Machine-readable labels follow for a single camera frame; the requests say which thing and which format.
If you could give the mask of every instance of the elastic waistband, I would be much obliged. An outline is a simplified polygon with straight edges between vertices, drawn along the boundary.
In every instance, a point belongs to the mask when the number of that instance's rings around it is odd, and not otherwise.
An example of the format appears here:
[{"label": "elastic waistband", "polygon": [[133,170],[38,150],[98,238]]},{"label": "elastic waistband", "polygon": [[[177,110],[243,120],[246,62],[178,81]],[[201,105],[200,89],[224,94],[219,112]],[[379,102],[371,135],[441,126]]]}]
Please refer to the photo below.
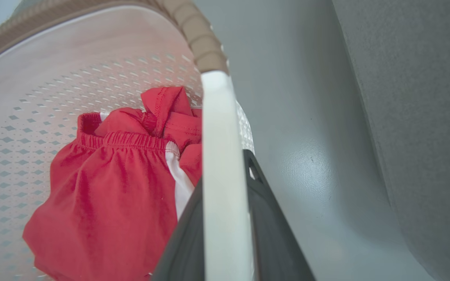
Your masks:
[{"label": "elastic waistband", "polygon": [[142,135],[139,133],[112,132],[107,133],[105,137],[94,135],[95,129],[102,123],[100,113],[91,112],[81,114],[77,118],[77,138],[76,141],[90,149],[98,149],[102,146],[110,147],[131,147],[139,149],[150,149],[165,151],[168,142],[164,139],[152,137],[151,135]]}]

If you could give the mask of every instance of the black object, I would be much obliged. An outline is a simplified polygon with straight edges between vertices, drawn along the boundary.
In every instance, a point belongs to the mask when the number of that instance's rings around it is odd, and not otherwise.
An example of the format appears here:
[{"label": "black object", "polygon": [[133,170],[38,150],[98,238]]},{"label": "black object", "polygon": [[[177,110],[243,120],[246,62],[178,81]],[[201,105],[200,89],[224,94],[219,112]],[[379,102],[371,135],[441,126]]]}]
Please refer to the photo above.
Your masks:
[{"label": "black object", "polygon": [[[251,151],[244,150],[258,281],[315,281],[298,243]],[[157,264],[152,281],[204,281],[202,179]]]}]

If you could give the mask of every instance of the gray floor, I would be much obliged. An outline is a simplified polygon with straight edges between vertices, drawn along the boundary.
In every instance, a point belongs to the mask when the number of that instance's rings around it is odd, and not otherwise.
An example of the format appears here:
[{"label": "gray floor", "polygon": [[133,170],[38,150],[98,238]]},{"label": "gray floor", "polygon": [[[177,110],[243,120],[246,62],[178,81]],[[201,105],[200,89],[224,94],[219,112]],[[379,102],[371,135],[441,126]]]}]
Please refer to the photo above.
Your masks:
[{"label": "gray floor", "polygon": [[225,45],[257,158],[317,279],[432,280],[389,207],[331,2],[195,1]]}]

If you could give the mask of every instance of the basket handle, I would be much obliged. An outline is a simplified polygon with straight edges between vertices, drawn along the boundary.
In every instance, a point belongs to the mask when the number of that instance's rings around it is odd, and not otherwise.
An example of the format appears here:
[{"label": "basket handle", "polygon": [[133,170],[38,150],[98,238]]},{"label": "basket handle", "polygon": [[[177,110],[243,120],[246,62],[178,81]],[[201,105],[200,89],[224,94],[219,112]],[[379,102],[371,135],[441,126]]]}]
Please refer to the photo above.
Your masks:
[{"label": "basket handle", "polygon": [[43,0],[0,25],[0,54],[47,28],[120,5],[150,7],[169,18],[186,38],[201,73],[229,73],[227,57],[211,25],[192,0]]}]

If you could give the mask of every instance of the red shorts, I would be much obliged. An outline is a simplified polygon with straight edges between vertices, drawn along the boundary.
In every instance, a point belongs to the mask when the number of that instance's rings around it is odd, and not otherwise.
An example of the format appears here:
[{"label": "red shorts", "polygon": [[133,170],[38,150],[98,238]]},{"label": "red shorts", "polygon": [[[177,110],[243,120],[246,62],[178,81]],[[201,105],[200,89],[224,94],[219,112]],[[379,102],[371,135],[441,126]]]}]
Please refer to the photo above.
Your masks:
[{"label": "red shorts", "polygon": [[201,176],[200,110],[183,88],[142,94],[147,112],[80,115],[50,168],[50,198],[23,238],[56,280],[149,279]]}]

